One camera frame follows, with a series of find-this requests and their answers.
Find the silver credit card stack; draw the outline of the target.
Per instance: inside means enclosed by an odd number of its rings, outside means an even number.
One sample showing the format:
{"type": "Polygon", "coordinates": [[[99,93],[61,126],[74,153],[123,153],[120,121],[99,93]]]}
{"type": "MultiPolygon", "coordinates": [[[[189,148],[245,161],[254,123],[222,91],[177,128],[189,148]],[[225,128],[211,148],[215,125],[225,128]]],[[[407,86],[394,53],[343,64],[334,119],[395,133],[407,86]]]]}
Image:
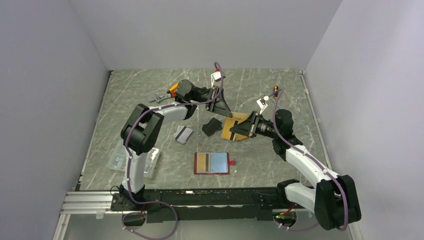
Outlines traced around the silver credit card stack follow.
{"type": "Polygon", "coordinates": [[[174,139],[181,144],[185,144],[193,130],[185,125],[178,125],[174,139]]]}

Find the single gold credit card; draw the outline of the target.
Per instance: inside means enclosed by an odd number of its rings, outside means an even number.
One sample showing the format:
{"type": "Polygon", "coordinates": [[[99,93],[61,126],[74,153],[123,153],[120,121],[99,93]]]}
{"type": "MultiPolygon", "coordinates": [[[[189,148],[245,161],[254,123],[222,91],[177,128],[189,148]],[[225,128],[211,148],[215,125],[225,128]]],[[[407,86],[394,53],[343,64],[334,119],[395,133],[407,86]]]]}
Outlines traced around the single gold credit card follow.
{"type": "Polygon", "coordinates": [[[211,170],[211,154],[198,153],[196,156],[196,171],[197,173],[209,173],[211,170]]]}
{"type": "Polygon", "coordinates": [[[226,117],[225,118],[221,137],[223,139],[230,140],[230,141],[242,141],[244,139],[247,139],[248,138],[247,136],[231,132],[230,128],[232,128],[235,125],[247,120],[248,117],[249,117],[248,113],[232,112],[232,117],[226,117]]]}

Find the red leather card holder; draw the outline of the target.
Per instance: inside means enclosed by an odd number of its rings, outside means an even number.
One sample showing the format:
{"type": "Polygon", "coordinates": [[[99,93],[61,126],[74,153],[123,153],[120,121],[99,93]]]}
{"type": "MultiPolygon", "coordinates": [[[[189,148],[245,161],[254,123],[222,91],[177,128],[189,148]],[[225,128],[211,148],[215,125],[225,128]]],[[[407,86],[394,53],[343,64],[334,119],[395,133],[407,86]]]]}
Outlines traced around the red leather card holder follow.
{"type": "Polygon", "coordinates": [[[197,154],[201,152],[194,153],[194,168],[193,173],[195,175],[229,175],[230,166],[233,166],[236,161],[235,159],[230,158],[228,152],[204,152],[211,154],[210,160],[210,172],[197,173],[197,154]]]}

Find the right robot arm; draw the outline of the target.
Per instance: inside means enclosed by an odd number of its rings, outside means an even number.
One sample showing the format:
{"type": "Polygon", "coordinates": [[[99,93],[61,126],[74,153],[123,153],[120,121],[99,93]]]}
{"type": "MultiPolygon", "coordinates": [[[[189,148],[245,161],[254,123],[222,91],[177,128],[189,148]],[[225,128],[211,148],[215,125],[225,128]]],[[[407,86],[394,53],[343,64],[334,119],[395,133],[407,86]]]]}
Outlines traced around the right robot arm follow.
{"type": "Polygon", "coordinates": [[[271,120],[253,111],[229,130],[248,138],[271,138],[274,152],[311,184],[308,187],[295,179],[280,182],[275,194],[280,207],[298,204],[312,212],[323,229],[345,230],[362,218],[355,182],[349,175],[340,175],[317,160],[295,136],[293,126],[292,113],[277,109],[271,120]]]}

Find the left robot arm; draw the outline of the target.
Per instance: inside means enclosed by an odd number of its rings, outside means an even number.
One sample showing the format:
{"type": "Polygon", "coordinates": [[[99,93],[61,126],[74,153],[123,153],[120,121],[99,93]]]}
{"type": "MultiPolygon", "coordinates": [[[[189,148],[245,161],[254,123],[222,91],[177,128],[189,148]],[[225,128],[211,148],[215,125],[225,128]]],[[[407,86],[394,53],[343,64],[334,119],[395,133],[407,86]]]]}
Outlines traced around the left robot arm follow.
{"type": "Polygon", "coordinates": [[[119,193],[129,209],[137,210],[144,203],[147,154],[155,146],[163,125],[191,118],[200,105],[214,114],[232,115],[224,98],[223,82],[221,79],[220,85],[206,88],[183,79],[167,91],[174,102],[156,107],[138,104],[134,108],[120,133],[127,157],[119,193]]]}

